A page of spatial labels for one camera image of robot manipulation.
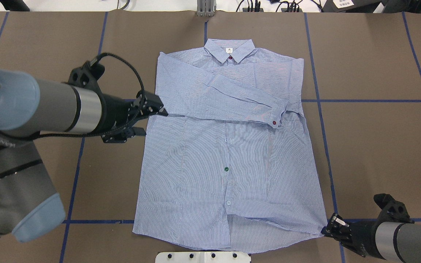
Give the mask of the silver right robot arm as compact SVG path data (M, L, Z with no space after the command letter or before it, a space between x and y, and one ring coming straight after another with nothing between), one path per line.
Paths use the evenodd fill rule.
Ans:
M321 233L363 258L421 263L421 224L411 220L349 221L334 213Z

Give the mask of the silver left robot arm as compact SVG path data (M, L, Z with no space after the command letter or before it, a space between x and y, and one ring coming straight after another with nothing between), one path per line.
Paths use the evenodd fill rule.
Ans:
M168 115L161 99L139 91L128 102L103 94L104 68L72 70L67 82L36 79L0 69L0 238L20 243L39 238L63 223L66 211L34 141L55 136L99 136L124 143L145 130L135 123Z

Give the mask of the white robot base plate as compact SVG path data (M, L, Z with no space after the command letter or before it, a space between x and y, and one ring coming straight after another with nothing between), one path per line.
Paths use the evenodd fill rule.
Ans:
M249 254L238 251L161 252L156 263L251 263Z

